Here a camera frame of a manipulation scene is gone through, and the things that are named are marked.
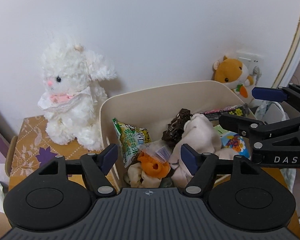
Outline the colourful blue snack pack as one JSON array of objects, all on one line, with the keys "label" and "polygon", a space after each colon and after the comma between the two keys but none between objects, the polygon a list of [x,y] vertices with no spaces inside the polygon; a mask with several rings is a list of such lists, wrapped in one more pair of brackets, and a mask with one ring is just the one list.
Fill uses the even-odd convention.
[{"label": "colourful blue snack pack", "polygon": [[223,147],[232,148],[237,154],[250,158],[244,138],[237,133],[228,132],[221,137]]}]

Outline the cream scrunchie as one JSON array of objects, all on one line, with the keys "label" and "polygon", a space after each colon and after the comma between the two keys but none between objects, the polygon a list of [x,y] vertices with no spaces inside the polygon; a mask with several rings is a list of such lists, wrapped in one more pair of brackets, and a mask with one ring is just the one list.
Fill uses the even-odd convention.
[{"label": "cream scrunchie", "polygon": [[132,188],[158,188],[161,184],[161,179],[148,176],[140,163],[130,165],[127,174]]}]

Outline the green chicken snack bag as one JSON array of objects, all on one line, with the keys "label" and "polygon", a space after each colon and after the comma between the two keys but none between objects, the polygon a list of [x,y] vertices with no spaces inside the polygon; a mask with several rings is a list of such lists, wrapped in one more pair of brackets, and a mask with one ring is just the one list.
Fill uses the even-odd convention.
[{"label": "green chicken snack bag", "polygon": [[145,128],[136,127],[112,119],[116,137],[121,147],[124,167],[127,168],[139,151],[139,146],[152,142],[149,132]]}]

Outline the white wall socket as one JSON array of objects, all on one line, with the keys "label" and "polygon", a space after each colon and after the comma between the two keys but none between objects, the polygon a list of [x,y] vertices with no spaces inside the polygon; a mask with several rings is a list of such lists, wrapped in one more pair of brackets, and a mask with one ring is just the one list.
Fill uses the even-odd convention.
[{"label": "white wall socket", "polygon": [[236,53],[237,59],[245,64],[250,75],[258,77],[262,75],[261,70],[264,64],[264,58],[261,55],[243,51],[237,51]]}]

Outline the dark brown scrunchie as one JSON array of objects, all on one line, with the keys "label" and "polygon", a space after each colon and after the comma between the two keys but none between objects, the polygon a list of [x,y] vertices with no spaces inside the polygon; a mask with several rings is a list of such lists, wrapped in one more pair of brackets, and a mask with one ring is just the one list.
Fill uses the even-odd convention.
[{"label": "dark brown scrunchie", "polygon": [[182,139],[185,124],[191,119],[191,111],[182,108],[174,119],[167,125],[167,129],[163,131],[161,139],[166,142],[168,147],[173,149]]}]

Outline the beige plastic storage bin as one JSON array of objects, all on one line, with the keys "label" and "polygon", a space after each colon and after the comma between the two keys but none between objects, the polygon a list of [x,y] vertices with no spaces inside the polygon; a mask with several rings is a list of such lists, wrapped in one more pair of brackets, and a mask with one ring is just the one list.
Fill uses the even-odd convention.
[{"label": "beige plastic storage bin", "polygon": [[100,109],[103,144],[119,142],[113,119],[147,129],[156,141],[183,108],[199,113],[241,104],[243,101],[234,92],[216,81],[179,83],[117,95],[107,99]]}]

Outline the orange scrunchie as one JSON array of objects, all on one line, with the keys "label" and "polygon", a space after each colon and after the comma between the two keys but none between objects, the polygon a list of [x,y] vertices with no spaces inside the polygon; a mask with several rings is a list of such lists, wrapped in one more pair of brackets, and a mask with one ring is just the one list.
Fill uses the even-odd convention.
[{"label": "orange scrunchie", "polygon": [[137,160],[141,163],[141,168],[145,174],[153,178],[165,178],[171,169],[168,162],[161,163],[142,151],[138,155]]}]

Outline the orange hamster plush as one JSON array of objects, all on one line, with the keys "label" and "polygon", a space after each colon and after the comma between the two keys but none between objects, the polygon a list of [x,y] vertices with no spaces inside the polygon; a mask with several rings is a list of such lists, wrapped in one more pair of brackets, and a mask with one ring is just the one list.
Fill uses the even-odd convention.
[{"label": "orange hamster plush", "polygon": [[232,90],[242,100],[248,100],[254,86],[254,78],[248,68],[238,59],[223,57],[223,61],[213,64],[213,80]]}]

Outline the black pink candy bar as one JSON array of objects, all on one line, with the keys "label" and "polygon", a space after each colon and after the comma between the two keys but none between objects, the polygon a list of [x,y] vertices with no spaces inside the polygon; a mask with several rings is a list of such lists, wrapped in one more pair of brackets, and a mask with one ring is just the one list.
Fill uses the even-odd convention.
[{"label": "black pink candy bar", "polygon": [[224,113],[247,117],[250,113],[250,109],[248,105],[244,103],[202,112],[202,114],[205,115],[209,121],[218,121],[219,117]]}]

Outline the brown floral tissue box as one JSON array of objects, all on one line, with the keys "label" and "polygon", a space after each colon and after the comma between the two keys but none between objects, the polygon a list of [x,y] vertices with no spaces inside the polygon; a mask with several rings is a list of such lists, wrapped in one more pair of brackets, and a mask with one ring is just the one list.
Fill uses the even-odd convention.
[{"label": "brown floral tissue box", "polygon": [[9,190],[57,155],[75,160],[90,153],[76,140],[67,145],[55,144],[46,133],[46,124],[47,120],[42,115],[25,118],[19,134],[12,138],[5,163],[6,174],[10,178]]}]

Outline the white plush bunny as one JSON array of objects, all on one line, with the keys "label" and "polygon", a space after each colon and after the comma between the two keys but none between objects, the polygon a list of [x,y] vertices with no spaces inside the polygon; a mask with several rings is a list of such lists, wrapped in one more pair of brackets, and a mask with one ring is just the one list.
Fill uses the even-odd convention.
[{"label": "white plush bunny", "polygon": [[117,77],[111,61],[68,38],[52,42],[42,54],[45,92],[38,101],[46,132],[59,145],[73,140],[90,151],[102,148],[100,108],[107,100],[102,81]]}]

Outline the clear barcode packet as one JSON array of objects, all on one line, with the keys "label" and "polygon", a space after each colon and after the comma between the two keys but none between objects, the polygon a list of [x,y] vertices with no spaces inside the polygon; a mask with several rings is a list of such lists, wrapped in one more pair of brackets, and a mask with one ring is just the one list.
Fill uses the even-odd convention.
[{"label": "clear barcode packet", "polygon": [[161,163],[167,162],[172,154],[172,150],[163,140],[141,144],[139,150]]}]

